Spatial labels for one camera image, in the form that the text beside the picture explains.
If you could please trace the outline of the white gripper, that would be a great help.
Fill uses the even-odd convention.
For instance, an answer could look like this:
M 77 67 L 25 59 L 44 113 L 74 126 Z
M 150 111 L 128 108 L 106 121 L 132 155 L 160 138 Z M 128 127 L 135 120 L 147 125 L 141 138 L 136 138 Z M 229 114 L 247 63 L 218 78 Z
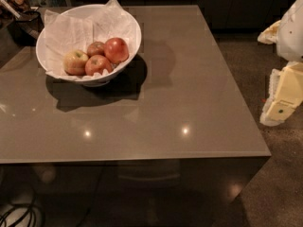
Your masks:
M 259 119 L 273 127 L 284 123 L 303 102 L 303 0 L 295 0 L 280 21 L 258 35 L 258 41 L 276 43 L 279 57 L 289 61 L 281 70 L 272 70 L 269 97 Z

